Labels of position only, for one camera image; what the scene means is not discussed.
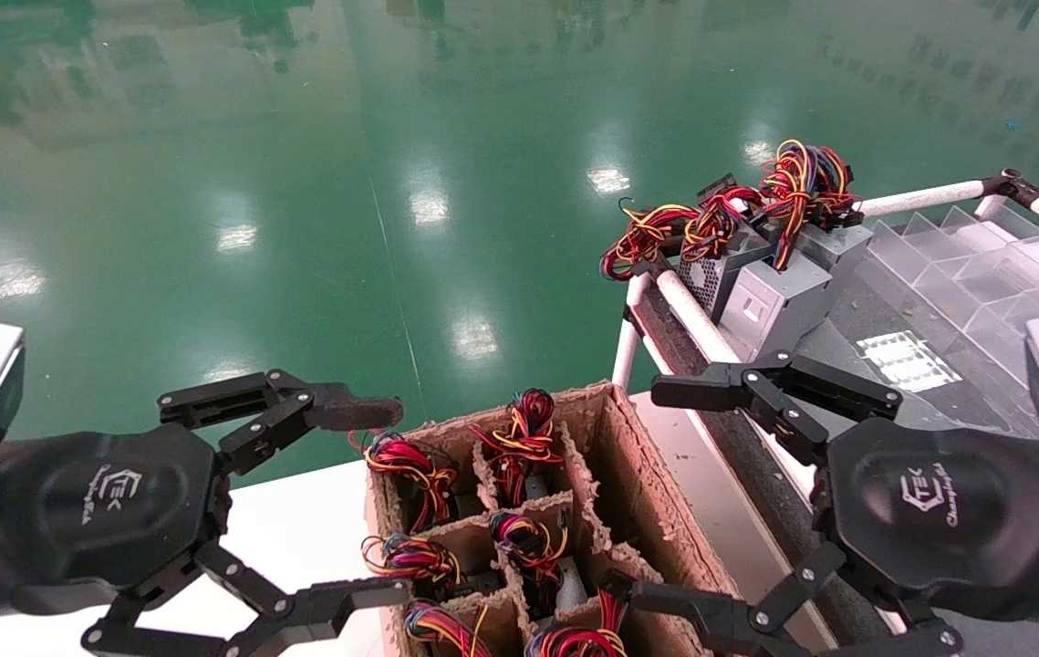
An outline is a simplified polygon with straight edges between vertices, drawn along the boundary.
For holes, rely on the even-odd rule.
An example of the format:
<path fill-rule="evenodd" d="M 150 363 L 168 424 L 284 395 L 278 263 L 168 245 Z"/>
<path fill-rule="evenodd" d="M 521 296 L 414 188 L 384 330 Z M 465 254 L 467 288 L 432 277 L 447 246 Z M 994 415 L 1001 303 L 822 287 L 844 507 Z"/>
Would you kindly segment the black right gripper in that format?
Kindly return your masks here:
<path fill-rule="evenodd" d="M 991 622 L 1039 623 L 1039 441 L 869 419 L 825 445 L 816 526 L 824 542 L 752 606 L 722 593 L 651 581 L 630 606 L 686 620 L 711 652 L 807 656 L 785 623 L 843 569 L 906 632 L 829 656 L 958 656 L 962 636 L 922 608 Z"/>

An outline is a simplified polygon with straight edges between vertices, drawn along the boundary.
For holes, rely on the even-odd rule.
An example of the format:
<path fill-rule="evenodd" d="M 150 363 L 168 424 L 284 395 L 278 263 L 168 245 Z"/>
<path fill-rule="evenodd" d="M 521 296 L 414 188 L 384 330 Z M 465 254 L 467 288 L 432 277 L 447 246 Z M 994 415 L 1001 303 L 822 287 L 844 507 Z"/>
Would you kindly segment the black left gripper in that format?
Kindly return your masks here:
<path fill-rule="evenodd" d="M 146 433 L 81 432 L 0 452 L 0 614 L 70 614 L 110 604 L 81 637 L 94 656 L 279 656 L 335 640 L 361 609 L 402 606 L 402 579 L 320 582 L 282 592 L 215 544 L 231 508 L 227 473 L 247 475 L 312 432 L 394 427 L 397 396 L 353 394 L 343 382 L 257 371 L 158 399 L 163 423 L 194 430 L 238 419 L 219 442 L 177 425 Z M 255 612 L 227 639 L 137 624 L 198 578 Z"/>

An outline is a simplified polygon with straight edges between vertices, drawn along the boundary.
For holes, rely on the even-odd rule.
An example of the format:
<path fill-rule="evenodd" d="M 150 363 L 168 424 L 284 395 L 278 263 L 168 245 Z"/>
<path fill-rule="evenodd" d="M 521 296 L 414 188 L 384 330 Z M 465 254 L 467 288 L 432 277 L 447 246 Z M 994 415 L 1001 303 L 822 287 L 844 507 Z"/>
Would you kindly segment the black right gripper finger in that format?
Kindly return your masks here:
<path fill-rule="evenodd" d="M 697 377 L 657 375 L 651 399 L 661 408 L 744 412 L 794 459 L 815 466 L 826 463 L 829 432 L 799 408 L 800 401 L 852 422 L 893 421 L 903 401 L 901 392 L 885 384 L 791 352 L 749 363 L 711 363 Z"/>

